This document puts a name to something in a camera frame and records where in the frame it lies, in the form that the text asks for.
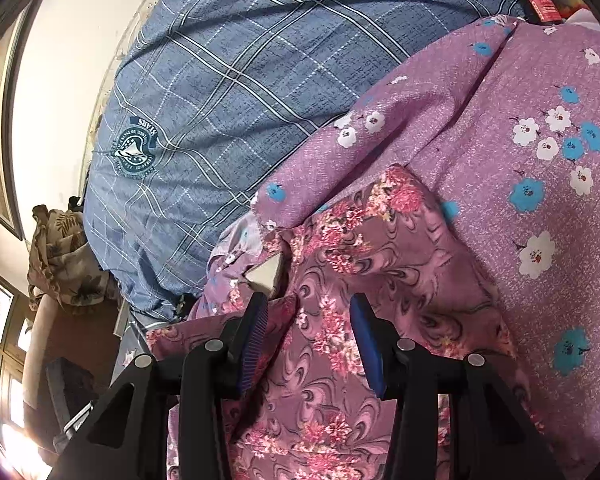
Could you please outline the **blue plaid quilt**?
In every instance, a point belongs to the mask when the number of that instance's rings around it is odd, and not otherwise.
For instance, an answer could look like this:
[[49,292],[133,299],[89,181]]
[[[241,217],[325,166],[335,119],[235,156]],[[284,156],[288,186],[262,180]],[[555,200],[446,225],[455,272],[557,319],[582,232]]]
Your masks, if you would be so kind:
[[123,298],[171,323],[220,233],[311,134],[390,70],[515,0],[159,0],[120,64],[85,231]]

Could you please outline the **wooden framed window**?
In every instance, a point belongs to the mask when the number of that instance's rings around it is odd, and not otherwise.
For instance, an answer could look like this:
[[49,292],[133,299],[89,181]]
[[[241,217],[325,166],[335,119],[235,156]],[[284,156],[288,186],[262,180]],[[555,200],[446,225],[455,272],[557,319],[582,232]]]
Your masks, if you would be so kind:
[[0,448],[24,437],[23,369],[32,314],[20,290],[0,275]]

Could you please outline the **pink floral patterned cloth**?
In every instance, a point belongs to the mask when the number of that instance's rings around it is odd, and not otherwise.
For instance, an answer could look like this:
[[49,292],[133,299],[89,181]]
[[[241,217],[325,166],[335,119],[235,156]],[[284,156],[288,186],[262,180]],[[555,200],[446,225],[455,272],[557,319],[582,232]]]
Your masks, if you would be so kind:
[[480,353],[522,404],[528,378],[498,308],[498,293],[451,233],[434,196],[401,166],[270,234],[258,258],[222,264],[185,322],[152,330],[158,359],[182,356],[241,315],[247,271],[275,262],[272,321],[257,383],[224,405],[236,479],[377,479],[393,402],[370,390],[350,320],[364,294],[375,313],[436,356]]

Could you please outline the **grey star patterned pillow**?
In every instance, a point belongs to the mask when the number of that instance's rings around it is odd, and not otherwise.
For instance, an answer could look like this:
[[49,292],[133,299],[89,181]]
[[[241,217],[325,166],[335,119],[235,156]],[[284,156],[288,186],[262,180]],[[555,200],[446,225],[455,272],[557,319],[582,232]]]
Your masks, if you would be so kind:
[[114,382],[133,360],[140,354],[148,352],[148,345],[142,331],[134,322],[126,324],[119,351],[114,361],[114,369],[110,382]]

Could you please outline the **brown floral bundled cloth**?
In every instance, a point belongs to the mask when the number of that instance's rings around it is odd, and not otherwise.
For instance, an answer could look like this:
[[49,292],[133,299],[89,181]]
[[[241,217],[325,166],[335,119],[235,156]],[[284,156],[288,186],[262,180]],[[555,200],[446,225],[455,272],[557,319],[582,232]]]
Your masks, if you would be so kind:
[[73,314],[120,298],[116,280],[99,265],[88,244],[81,211],[38,205],[32,217],[35,230],[27,274],[31,310],[38,310],[44,297]]

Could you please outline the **purple floral bed sheet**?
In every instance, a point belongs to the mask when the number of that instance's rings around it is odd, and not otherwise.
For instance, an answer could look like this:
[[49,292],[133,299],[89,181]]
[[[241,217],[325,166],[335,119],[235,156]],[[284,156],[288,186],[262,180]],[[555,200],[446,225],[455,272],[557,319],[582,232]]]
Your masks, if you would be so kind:
[[498,293],[530,401],[569,479],[600,461],[600,26],[490,18],[375,84],[262,185],[222,264],[405,168]]

